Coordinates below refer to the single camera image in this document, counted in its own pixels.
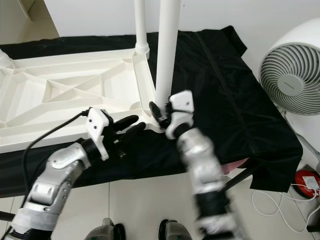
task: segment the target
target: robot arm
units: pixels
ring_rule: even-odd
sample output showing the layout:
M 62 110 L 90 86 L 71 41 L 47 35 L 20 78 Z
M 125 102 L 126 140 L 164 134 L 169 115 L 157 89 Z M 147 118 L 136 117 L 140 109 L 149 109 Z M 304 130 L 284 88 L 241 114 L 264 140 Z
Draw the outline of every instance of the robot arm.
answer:
M 166 129 L 166 136 L 177 139 L 177 149 L 191 175 L 199 213 L 197 225 L 206 239 L 247 239 L 224 191 L 224 173 L 214 154 L 214 145 L 198 128 L 192 128 L 194 104 L 191 91 L 171 96 L 165 106 L 166 115 L 162 115 L 153 102 L 150 109 L 160 126 Z
M 79 139 L 67 148 L 54 152 L 45 170 L 34 182 L 22 208 L 17 211 L 5 240 L 48 240 L 57 224 L 73 184 L 96 160 L 111 154 L 124 154 L 116 134 L 138 120 L 129 116 L 115 124 L 106 111 L 90 108 L 86 121 L 89 139 Z M 144 123 L 135 126 L 145 128 Z

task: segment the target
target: white cable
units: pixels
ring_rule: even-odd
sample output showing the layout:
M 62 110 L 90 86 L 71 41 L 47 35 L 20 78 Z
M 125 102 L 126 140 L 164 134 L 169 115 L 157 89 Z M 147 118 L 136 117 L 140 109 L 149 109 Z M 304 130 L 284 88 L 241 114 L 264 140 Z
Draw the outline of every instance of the white cable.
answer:
M 302 185 L 302 184 L 291 184 L 291 185 L 307 187 L 307 186 Z M 271 216 L 273 216 L 273 215 L 275 215 L 276 213 L 279 212 L 279 213 L 281 214 L 281 217 L 282 217 L 283 221 L 285 222 L 285 224 L 286 224 L 292 231 L 294 231 L 294 232 L 296 232 L 296 233 L 302 233 L 304 230 L 307 229 L 307 226 L 308 226 L 308 222 L 309 222 L 310 217 L 311 217 L 316 211 L 318 211 L 318 210 L 320 209 L 320 205 L 319 205 L 313 212 L 311 212 L 311 213 L 309 214 L 309 216 L 308 216 L 307 219 L 306 219 L 305 226 L 304 226 L 304 228 L 303 228 L 302 230 L 295 230 L 295 229 L 293 229 L 293 228 L 288 224 L 287 220 L 286 220 L 285 217 L 284 217 L 284 214 L 282 213 L 282 211 L 281 211 L 281 209 L 280 209 L 280 205 L 281 205 L 282 200 L 283 200 L 284 197 L 287 198 L 287 199 L 291 199 L 291 200 L 295 200 L 295 201 L 300 201 L 300 202 L 309 202 L 309 201 L 312 201 L 312 200 L 314 200 L 314 199 L 317 197 L 318 194 L 320 195 L 320 190 L 319 190 L 319 189 L 312 189 L 312 190 L 314 191 L 314 196 L 313 196 L 312 198 L 306 199 L 306 200 L 304 200 L 304 199 L 301 200 L 301 199 L 296 199 L 296 198 L 293 198 L 293 197 L 285 196 L 283 192 L 279 192 L 279 194 L 281 195 L 281 199 L 280 199 L 279 204 L 276 203 L 276 201 L 275 201 L 269 194 L 265 193 L 264 191 L 254 191 L 254 192 L 252 193 L 252 195 L 251 195 L 251 202 L 252 202 L 252 205 L 253 205 L 254 209 L 255 209 L 259 214 L 261 214 L 261 215 L 263 215 L 263 216 L 266 216 L 266 217 L 271 217 Z M 257 207 L 256 207 L 256 205 L 255 205 L 255 202 L 254 202 L 254 195 L 255 195 L 256 193 L 264 194 L 264 195 L 266 195 L 268 198 L 270 198 L 270 199 L 274 202 L 274 204 L 276 205 L 277 210 L 276 210 L 274 213 L 271 213 L 271 214 L 267 214 L 267 213 L 260 212 L 260 211 L 257 209 Z

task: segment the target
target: fan grille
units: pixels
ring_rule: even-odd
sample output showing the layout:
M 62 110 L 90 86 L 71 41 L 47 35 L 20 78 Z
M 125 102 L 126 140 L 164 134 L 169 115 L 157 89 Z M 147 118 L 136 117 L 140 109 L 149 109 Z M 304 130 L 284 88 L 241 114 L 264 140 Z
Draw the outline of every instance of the fan grille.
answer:
M 300 115 L 320 113 L 320 51 L 301 44 L 271 51 L 260 68 L 260 82 L 269 97 L 283 109 Z M 279 79 L 295 76 L 302 84 L 296 95 L 284 93 Z

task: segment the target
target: black cloth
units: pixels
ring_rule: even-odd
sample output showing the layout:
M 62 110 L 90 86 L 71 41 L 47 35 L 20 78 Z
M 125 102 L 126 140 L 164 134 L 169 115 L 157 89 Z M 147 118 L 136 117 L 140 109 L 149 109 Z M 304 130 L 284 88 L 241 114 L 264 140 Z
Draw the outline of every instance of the black cloth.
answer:
M 148 60 L 156 79 L 158 33 L 148 33 Z M 134 35 L 60 37 L 2 45 L 13 59 L 134 48 Z M 222 164 L 250 158 L 261 167 L 251 188 L 287 192 L 302 156 L 296 135 L 279 114 L 241 56 L 246 51 L 233 27 L 199 32 L 179 31 L 171 93 L 193 92 L 194 121 L 214 142 Z M 31 149 L 29 175 L 39 161 L 71 143 Z M 75 187 L 120 179 L 138 179 L 185 172 L 174 141 L 150 130 L 137 136 L 126 160 L 100 161 L 87 169 Z M 22 151 L 0 154 L 0 194 L 24 194 Z

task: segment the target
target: pink object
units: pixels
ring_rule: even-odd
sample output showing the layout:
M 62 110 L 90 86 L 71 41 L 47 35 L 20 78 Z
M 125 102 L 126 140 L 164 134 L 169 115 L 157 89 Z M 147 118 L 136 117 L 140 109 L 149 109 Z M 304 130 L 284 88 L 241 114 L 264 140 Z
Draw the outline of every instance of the pink object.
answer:
M 232 170 L 234 170 L 237 167 L 240 167 L 242 164 L 244 164 L 248 159 L 249 158 L 245 158 L 240 161 L 235 161 L 232 163 L 222 165 L 222 170 L 223 170 L 224 174 L 229 174 Z

